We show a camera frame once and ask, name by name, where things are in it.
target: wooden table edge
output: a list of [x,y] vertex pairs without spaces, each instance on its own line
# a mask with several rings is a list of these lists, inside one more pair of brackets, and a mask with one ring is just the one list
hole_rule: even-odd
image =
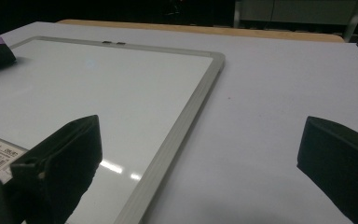
[[132,23],[132,22],[118,22],[118,21],[63,20],[63,21],[58,21],[58,23],[72,24],[72,25],[86,25],[86,26],[115,27],[115,28],[175,31],[175,32],[187,32],[187,33],[208,34],[208,35],[235,35],[235,36],[249,36],[249,37],[274,38],[274,39],[286,39],[286,40],[306,40],[306,41],[318,41],[318,42],[345,43],[345,41],[338,35],[298,33],[298,32],[285,32],[285,31],[247,30],[247,29],[234,29],[234,28],[221,28],[221,27]]

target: tabletop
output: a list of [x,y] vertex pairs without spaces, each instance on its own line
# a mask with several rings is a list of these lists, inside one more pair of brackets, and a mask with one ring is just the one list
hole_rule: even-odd
[[355,44],[103,23],[37,22],[1,36],[9,45],[48,35],[226,55],[225,68],[144,223],[351,223],[296,168],[296,156],[307,116],[358,132]]
[[175,31],[175,32],[187,32],[187,33],[210,34],[210,35],[237,35],[237,36],[290,39],[290,40],[309,40],[309,41],[338,42],[338,43],[345,42],[338,35],[283,32],[283,31],[234,29],[234,28],[204,27],[204,26],[184,26],[184,25],[152,24],[152,23],[133,23],[133,22],[119,22],[119,21],[63,20],[63,21],[58,21],[58,23],[73,24],[73,25],[116,27],[116,28]]

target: whiteboard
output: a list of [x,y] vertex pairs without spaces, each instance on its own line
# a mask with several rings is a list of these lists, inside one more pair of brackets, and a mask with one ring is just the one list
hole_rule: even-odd
[[17,61],[0,70],[0,138],[32,148],[98,115],[103,162],[67,222],[138,223],[224,55],[43,36],[11,48]]

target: white surface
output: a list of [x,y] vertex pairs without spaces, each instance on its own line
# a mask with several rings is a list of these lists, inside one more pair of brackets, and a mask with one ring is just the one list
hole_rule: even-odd
[[307,116],[358,131],[354,44],[48,23],[2,37],[12,44],[35,34],[226,55],[225,70],[145,223],[351,223],[296,168],[296,155]]
[[0,138],[32,148],[71,120],[99,116],[103,163],[74,224],[117,219],[213,60],[45,40],[13,53],[17,62],[0,71]]

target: whiteboard frame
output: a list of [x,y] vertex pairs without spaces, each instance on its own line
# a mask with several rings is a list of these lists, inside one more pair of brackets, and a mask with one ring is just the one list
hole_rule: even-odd
[[153,160],[145,170],[142,179],[136,185],[130,198],[127,200],[117,219],[114,221],[115,224],[140,223],[148,205],[151,203],[154,195],[156,194],[163,177],[166,175],[175,155],[185,140],[186,134],[190,130],[192,123],[195,122],[197,115],[202,109],[202,105],[204,102],[206,102],[208,95],[213,88],[213,84],[224,68],[225,55],[219,52],[200,51],[193,49],[172,49],[133,45],[122,42],[115,43],[110,41],[90,41],[48,36],[31,37],[10,46],[10,48],[15,49],[33,40],[92,45],[117,49],[137,49],[209,57],[213,59],[205,74],[202,76],[202,79],[200,80],[196,89],[193,91],[185,107],[183,108],[181,114],[165,137],[161,147],[158,149]]

